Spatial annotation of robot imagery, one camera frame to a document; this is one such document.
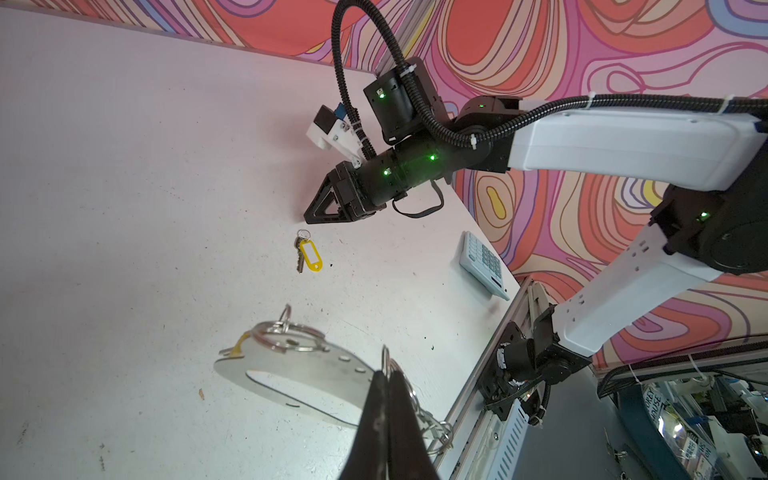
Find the robotic arm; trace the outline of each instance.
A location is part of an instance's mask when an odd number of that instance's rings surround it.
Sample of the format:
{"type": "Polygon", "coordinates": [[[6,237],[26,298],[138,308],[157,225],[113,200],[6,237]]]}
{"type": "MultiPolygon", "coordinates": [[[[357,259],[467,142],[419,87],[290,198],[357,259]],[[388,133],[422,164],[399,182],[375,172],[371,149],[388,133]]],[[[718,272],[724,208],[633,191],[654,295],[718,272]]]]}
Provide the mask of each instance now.
{"type": "Polygon", "coordinates": [[[336,10],[332,41],[343,103],[336,111],[323,106],[307,134],[348,160],[326,175],[304,214],[307,223],[370,217],[426,181],[439,192],[434,179],[449,180],[461,168],[575,170],[670,183],[637,239],[576,297],[542,313],[531,338],[515,328],[505,333],[497,362],[480,381],[487,407],[503,419],[518,395],[588,365],[616,332],[665,300],[722,273],[768,270],[768,101],[591,94],[526,111],[519,98],[482,96],[449,119],[423,63],[402,58],[370,2],[339,0],[336,10]],[[397,65],[364,89],[392,145],[378,155],[343,81],[338,35],[351,5],[372,18],[397,65]],[[332,204],[337,211],[328,214],[332,204]]]}

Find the psychedelic wallpaper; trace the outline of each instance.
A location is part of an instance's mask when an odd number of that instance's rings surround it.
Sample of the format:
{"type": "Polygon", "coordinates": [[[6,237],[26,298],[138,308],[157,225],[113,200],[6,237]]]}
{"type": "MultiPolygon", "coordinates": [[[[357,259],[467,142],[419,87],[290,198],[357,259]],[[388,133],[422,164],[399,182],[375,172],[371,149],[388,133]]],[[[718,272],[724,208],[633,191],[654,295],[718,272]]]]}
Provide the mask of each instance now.
{"type": "MultiPolygon", "coordinates": [[[[768,0],[374,0],[425,59],[456,114],[477,94],[548,99],[626,92],[768,97],[768,0]]],[[[330,63],[332,0],[0,0],[86,15],[271,54],[330,63]]],[[[375,71],[385,49],[353,8],[350,68],[375,71]]],[[[563,171],[460,171],[455,189],[509,269],[556,301],[574,295],[635,238],[666,184],[563,171]]],[[[768,334],[768,275],[689,290],[624,329],[599,369],[685,346],[768,334]]]]}
{"type": "MultiPolygon", "coordinates": [[[[768,96],[767,0],[445,0],[429,28],[421,54],[454,113],[477,94],[768,96]]],[[[455,175],[509,269],[558,302],[626,248],[666,186],[563,171],[455,175]]],[[[723,275],[637,320],[594,363],[768,333],[766,311],[768,275],[723,275]]]]}

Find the white zip tie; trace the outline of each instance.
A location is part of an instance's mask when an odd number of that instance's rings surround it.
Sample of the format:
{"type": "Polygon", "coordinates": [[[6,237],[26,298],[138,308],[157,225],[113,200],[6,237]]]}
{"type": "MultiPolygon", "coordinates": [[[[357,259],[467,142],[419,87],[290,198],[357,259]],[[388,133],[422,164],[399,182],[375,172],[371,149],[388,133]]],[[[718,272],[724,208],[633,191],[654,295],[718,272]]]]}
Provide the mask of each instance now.
{"type": "Polygon", "coordinates": [[[632,369],[632,364],[628,363],[627,366],[629,367],[629,371],[632,372],[632,376],[634,377],[634,381],[640,384],[640,379],[635,375],[634,370],[632,369]]]}
{"type": "Polygon", "coordinates": [[[409,65],[408,68],[402,71],[402,73],[400,74],[400,78],[405,77],[409,73],[413,73],[415,69],[416,69],[416,64],[409,65]]]}
{"type": "Polygon", "coordinates": [[[690,360],[690,364],[691,364],[691,365],[693,365],[693,366],[694,366],[694,368],[696,369],[696,371],[697,371],[697,372],[699,372],[699,375],[701,375],[701,378],[700,378],[700,379],[702,379],[702,380],[706,380],[706,379],[707,379],[707,376],[706,376],[706,375],[704,375],[704,374],[701,372],[701,370],[699,370],[699,367],[696,365],[696,362],[694,362],[694,358],[693,358],[692,356],[690,356],[690,353],[688,354],[688,359],[690,360]]]}
{"type": "Polygon", "coordinates": [[[591,107],[591,106],[592,106],[592,101],[594,100],[594,96],[595,96],[595,95],[597,95],[597,94],[596,94],[596,93],[594,93],[593,91],[589,92],[589,95],[588,95],[588,97],[589,97],[589,101],[587,102],[587,106],[586,106],[586,107],[584,107],[584,109],[585,109],[585,110],[589,110],[589,107],[591,107]]]}
{"type": "Polygon", "coordinates": [[[723,99],[723,104],[720,106],[720,110],[718,110],[715,115],[721,115],[723,112],[725,112],[725,109],[728,108],[728,105],[730,105],[730,101],[733,100],[733,97],[736,97],[736,95],[726,95],[723,99]]]}

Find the colorful patterned wall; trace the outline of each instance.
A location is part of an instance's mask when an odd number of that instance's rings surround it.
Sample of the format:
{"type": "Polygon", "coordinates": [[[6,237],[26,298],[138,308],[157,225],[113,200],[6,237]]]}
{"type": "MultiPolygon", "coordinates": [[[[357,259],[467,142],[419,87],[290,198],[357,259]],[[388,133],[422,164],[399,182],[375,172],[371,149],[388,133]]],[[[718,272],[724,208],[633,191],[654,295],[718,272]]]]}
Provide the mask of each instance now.
{"type": "MultiPolygon", "coordinates": [[[[449,110],[477,94],[768,96],[768,0],[445,0],[421,48],[449,110]]],[[[510,270],[559,302],[637,236],[666,184],[562,171],[462,171],[455,188],[510,270]]],[[[768,333],[768,275],[723,275],[667,301],[600,367],[768,333]]]]}

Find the yellow oval shape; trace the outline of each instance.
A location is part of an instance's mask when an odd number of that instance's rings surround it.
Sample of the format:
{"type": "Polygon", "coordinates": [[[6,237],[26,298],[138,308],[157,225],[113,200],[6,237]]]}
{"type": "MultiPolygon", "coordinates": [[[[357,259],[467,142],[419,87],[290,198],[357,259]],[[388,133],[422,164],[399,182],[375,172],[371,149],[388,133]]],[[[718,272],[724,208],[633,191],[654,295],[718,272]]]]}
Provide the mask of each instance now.
{"type": "Polygon", "coordinates": [[[496,189],[494,187],[486,187],[485,192],[488,194],[488,198],[491,199],[493,213],[499,220],[504,220],[507,217],[507,209],[504,208],[504,202],[502,202],[496,189]]]}

